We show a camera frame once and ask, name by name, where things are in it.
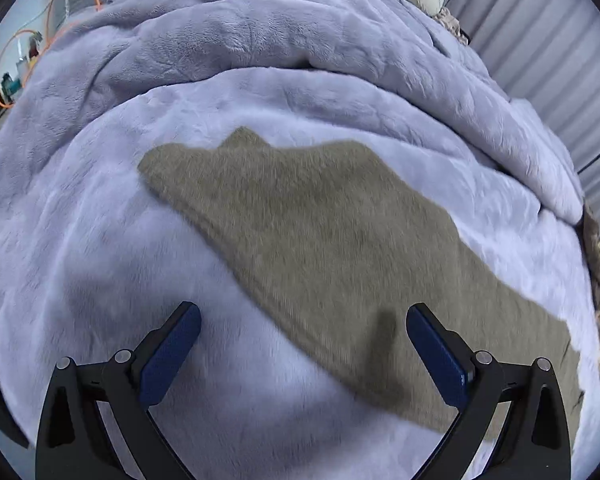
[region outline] blue gripper pad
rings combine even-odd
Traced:
[[[138,400],[144,409],[160,403],[165,396],[193,343],[198,339],[201,327],[200,309],[191,303],[142,368]]]
[[[441,336],[415,307],[407,311],[407,334],[445,404],[462,410],[468,402],[468,381]]]

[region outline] bedding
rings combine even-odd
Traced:
[[[31,440],[58,358],[133,348],[192,300],[199,343],[152,414],[198,478],[410,478],[434,449],[439,432],[356,398],[293,346],[136,170],[155,146],[216,148],[244,124],[276,148],[364,144],[567,324],[584,478],[600,345],[573,228],[582,190],[564,146],[471,49],[404,0],[109,0],[80,18],[0,133],[0,384]]]

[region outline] orange hose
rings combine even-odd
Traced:
[[[2,56],[4,56],[4,53],[7,50],[7,47],[11,44],[11,41],[13,41],[15,38],[17,38],[21,34],[35,34],[35,33],[36,33],[36,31],[31,30],[30,28],[21,28],[18,32],[16,32],[13,36],[11,36],[9,38],[9,41],[7,41],[7,43],[2,48],[2,51],[0,52],[0,62],[2,61]],[[13,108],[13,105],[3,103],[2,99],[0,97],[0,107],[8,109],[8,108]]]
[[[73,25],[75,25],[77,23],[77,22],[71,22],[71,23],[64,25],[60,30],[58,30],[58,32],[56,32],[56,34],[52,38],[49,38],[49,20],[51,17],[51,12],[52,12],[53,6],[54,6],[54,1],[55,0],[51,0],[51,2],[49,3],[48,11],[46,13],[46,20],[45,20],[45,43],[46,43],[46,45],[42,49],[40,54],[38,54],[38,60],[40,60],[40,57],[49,49],[49,47],[51,47],[51,45],[58,38],[58,36],[60,36],[62,33],[64,33],[65,30],[67,30],[68,28],[72,27]],[[100,3],[100,0],[94,0],[94,1],[96,4],[96,12],[102,10],[102,4]],[[35,30],[31,30],[30,28],[23,28],[23,29],[19,30],[18,32],[16,32],[13,36],[10,37],[9,41],[7,41],[7,43],[2,48],[2,51],[0,53],[0,62],[2,61],[2,56],[4,55],[5,51],[7,50],[7,47],[10,45],[11,41],[13,41],[14,38],[17,38],[19,35],[25,34],[26,32],[28,32],[29,34],[37,33]],[[29,75],[31,74],[31,72],[33,71],[35,66],[36,65],[32,66],[29,69],[29,71],[27,72],[27,74],[24,76],[24,79],[22,81],[23,88],[24,88],[24,85],[26,84],[26,82],[28,81]],[[0,107],[9,109],[9,108],[13,108],[13,105],[3,103],[2,99],[0,97]]]

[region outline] wall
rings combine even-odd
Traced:
[[[45,35],[46,6],[50,0],[16,0],[11,9],[7,12],[4,19],[0,22],[0,52],[9,38],[21,28],[32,28]],[[64,8],[64,0],[60,0],[60,6]],[[22,51],[24,54],[29,52],[29,35],[23,34]],[[13,40],[7,47],[0,64],[0,80],[2,74],[9,72],[12,79],[18,77],[16,63],[18,61],[18,41]]]

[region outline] blanket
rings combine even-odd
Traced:
[[[291,342],[363,399],[433,430],[453,422],[457,410],[398,329],[406,309],[423,301],[471,348],[501,362],[551,359],[575,436],[578,355],[565,323],[497,280],[449,214],[368,147],[276,150],[238,128],[217,150],[166,144],[138,168]],[[506,414],[499,408],[491,440]]]
[[[155,146],[216,148],[245,125],[276,148],[368,146],[567,323],[584,477],[600,346],[582,193],[564,146],[475,52],[404,0],[107,0],[75,21],[0,132],[0,385],[31,440],[59,357],[106,360],[192,300],[203,332],[152,414],[194,475],[410,478],[434,449],[440,432],[369,406],[292,345],[142,182]]]

